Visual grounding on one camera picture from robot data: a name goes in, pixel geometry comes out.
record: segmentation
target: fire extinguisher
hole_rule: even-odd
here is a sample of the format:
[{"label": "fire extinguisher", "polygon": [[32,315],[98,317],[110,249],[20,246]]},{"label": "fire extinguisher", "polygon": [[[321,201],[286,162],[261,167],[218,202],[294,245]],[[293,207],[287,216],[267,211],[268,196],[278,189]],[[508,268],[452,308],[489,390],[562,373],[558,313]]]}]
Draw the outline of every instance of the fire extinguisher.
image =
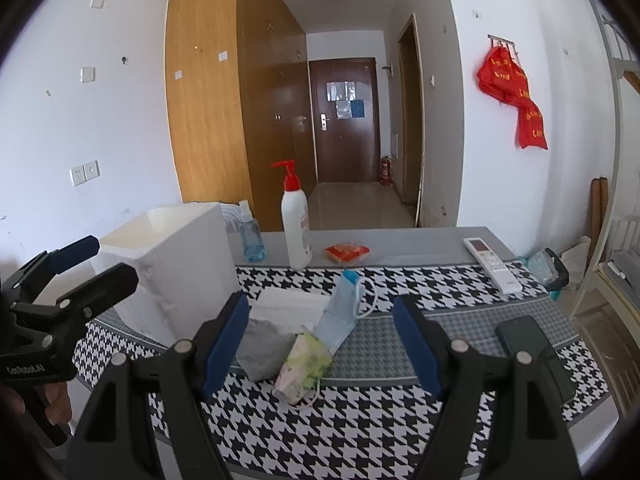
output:
[{"label": "fire extinguisher", "polygon": [[391,186],[391,157],[384,156],[380,160],[380,182],[383,186]]}]

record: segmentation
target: hand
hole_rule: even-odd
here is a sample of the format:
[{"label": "hand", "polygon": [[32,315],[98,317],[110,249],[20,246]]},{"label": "hand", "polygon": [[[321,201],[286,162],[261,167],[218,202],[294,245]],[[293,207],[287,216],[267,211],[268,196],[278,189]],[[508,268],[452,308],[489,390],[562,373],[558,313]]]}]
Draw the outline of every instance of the hand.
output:
[{"label": "hand", "polygon": [[[24,400],[11,388],[4,388],[9,405],[16,413],[24,413]],[[53,383],[44,385],[44,394],[49,401],[49,406],[44,410],[47,419],[52,426],[66,424],[71,420],[71,399],[66,388],[66,383]]]},{"label": "hand", "polygon": [[71,399],[69,399],[66,383],[45,384],[44,394],[49,401],[49,406],[45,408],[44,412],[51,425],[68,423],[72,413]]}]

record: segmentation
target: clear blue bottle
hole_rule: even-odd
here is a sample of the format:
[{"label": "clear blue bottle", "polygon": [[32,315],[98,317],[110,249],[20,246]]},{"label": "clear blue bottle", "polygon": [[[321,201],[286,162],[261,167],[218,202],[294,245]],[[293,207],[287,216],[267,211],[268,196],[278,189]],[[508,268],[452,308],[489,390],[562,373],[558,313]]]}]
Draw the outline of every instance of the clear blue bottle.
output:
[{"label": "clear blue bottle", "polygon": [[249,209],[249,202],[240,202],[240,238],[244,259],[249,263],[261,262],[267,255],[262,243],[260,226]]}]

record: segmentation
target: plastic bottle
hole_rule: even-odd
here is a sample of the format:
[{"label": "plastic bottle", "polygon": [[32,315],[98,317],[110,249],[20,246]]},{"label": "plastic bottle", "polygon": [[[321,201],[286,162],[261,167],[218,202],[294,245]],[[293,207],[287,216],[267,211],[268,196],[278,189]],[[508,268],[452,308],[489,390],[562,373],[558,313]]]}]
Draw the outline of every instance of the plastic bottle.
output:
[{"label": "plastic bottle", "polygon": [[260,226],[249,209],[249,201],[240,202],[240,238],[244,259],[249,263],[261,262],[267,255],[262,243]]},{"label": "plastic bottle", "polygon": [[289,252],[289,265],[296,270],[304,269],[311,261],[311,234],[309,232],[309,209],[305,192],[300,189],[300,179],[296,175],[296,161],[283,160],[271,165],[273,168],[284,166],[287,176],[284,178],[282,196],[282,224]]}]

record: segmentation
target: white wall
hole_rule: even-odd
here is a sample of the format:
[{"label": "white wall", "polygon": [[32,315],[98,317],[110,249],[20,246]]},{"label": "white wall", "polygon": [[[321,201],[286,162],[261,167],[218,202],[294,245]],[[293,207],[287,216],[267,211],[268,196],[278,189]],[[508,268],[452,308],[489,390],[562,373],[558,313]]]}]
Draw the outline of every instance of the white wall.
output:
[{"label": "white wall", "polygon": [[[587,0],[451,1],[465,106],[458,225],[485,225],[516,254],[564,250],[585,231],[591,179],[612,171],[612,88],[591,6]],[[544,116],[548,152],[517,148],[516,109],[479,91],[475,74],[490,47],[487,34],[515,41]]]},{"label": "white wall", "polygon": [[389,84],[386,71],[382,70],[386,65],[384,32],[382,30],[344,30],[307,34],[306,51],[309,61],[345,57],[376,58],[378,100],[380,101],[380,153],[381,156],[390,155]]},{"label": "white wall", "polygon": [[625,79],[620,88],[623,149],[615,213],[640,215],[640,96]]},{"label": "white wall", "polygon": [[[167,0],[89,3],[46,0],[0,68],[3,277],[42,250],[180,202],[164,94]],[[96,82],[80,83],[83,66],[95,66]],[[100,177],[72,187],[70,168],[94,159]]]},{"label": "white wall", "polygon": [[[402,92],[398,41],[415,13],[422,58],[425,138],[424,181],[420,222],[423,226],[454,226],[458,218],[464,144],[464,95],[460,48],[450,0],[396,0],[385,28],[386,52],[394,66],[390,81],[392,173],[402,186]],[[431,86],[431,75],[435,86]]]}]

